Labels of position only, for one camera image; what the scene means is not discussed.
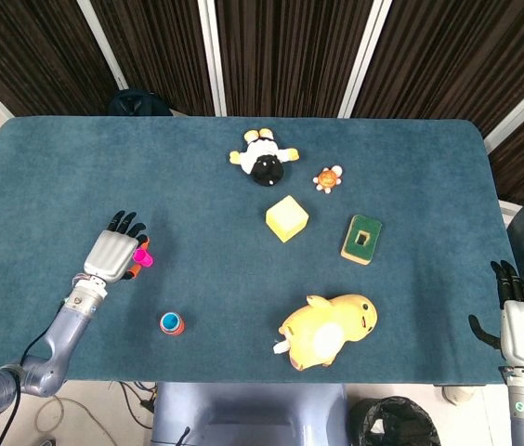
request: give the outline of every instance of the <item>stuffed animal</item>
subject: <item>stuffed animal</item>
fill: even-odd
[[[326,300],[309,295],[308,304],[279,328],[286,338],[274,346],[276,354],[289,351],[291,364],[302,371],[329,366],[347,341],[360,341],[377,324],[377,311],[364,295],[340,295]]]
[[[299,159],[297,149],[279,149],[268,128],[250,130],[243,135],[247,142],[244,152],[232,151],[229,161],[239,164],[243,172],[262,186],[274,186],[282,178],[282,163]]]

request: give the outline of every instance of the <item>trash can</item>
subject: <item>trash can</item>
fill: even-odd
[[[354,446],[441,446],[427,412],[404,397],[359,401],[348,413],[348,427]]]

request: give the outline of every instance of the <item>orange toy piece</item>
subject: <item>orange toy piece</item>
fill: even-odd
[[[313,181],[317,190],[324,190],[326,193],[330,193],[334,186],[339,185],[342,180],[340,177],[343,175],[343,168],[340,165],[333,165],[331,169],[324,167],[317,177],[314,177]]]
[[[276,354],[289,351],[291,364],[302,371],[329,366],[347,341],[360,341],[377,324],[377,310],[364,295],[340,295],[327,300],[309,295],[308,304],[289,316],[279,328],[285,340]]]

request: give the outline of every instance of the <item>yellow cube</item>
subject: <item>yellow cube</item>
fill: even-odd
[[[291,195],[287,195],[268,211],[266,224],[285,243],[308,223],[309,215]]]

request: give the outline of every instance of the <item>yellow plush toy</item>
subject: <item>yellow plush toy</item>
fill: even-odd
[[[274,346],[276,354],[289,351],[299,371],[313,365],[329,366],[347,341],[360,341],[377,324],[377,311],[364,295],[340,295],[326,300],[309,295],[308,304],[279,328],[286,338]]]

